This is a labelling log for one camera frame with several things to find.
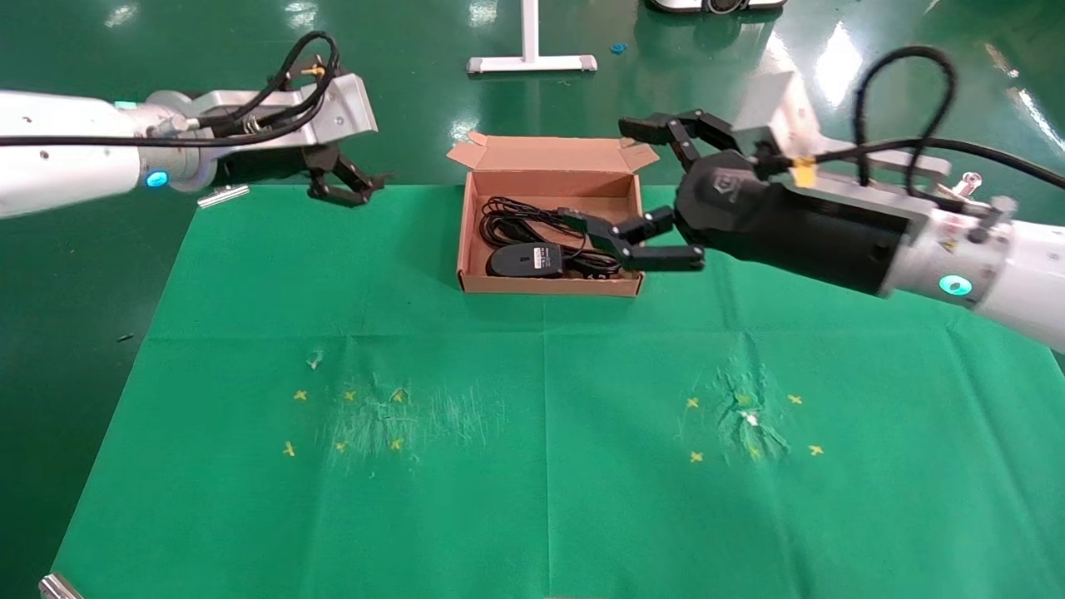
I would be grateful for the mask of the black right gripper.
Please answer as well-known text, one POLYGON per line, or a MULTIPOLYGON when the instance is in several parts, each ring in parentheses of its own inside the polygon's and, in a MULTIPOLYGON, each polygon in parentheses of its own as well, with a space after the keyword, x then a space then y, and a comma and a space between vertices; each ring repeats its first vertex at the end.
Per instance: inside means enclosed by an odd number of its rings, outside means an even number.
POLYGON ((612 221, 560 208, 563 223, 624 270, 703 270, 705 253, 787 270, 821 284, 879 295, 908 220, 822 200, 806 190, 760 181, 738 151, 733 126, 703 110, 617 119, 621 136, 669 146, 684 168, 676 203, 642 216, 612 221), (716 151, 703 156, 695 140, 716 151), (674 225, 688 243, 646 246, 674 225))

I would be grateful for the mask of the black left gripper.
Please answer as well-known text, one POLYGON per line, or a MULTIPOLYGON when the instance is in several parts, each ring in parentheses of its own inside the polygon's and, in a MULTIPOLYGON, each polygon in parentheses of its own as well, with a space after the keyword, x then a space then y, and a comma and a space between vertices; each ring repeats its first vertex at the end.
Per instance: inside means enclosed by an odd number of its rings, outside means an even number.
POLYGON ((368 189, 383 189, 389 176, 370 175, 346 155, 338 152, 337 141, 315 146, 235 151, 216 161, 213 187, 252 185, 252 183, 282 181, 304 175, 310 181, 307 194, 312 200, 344 208, 357 208, 368 204, 368 189), (332 185, 328 181, 329 174, 324 167, 320 166, 316 171, 312 166, 311 162, 321 156, 335 158, 332 175, 338 179, 338 185, 332 185))

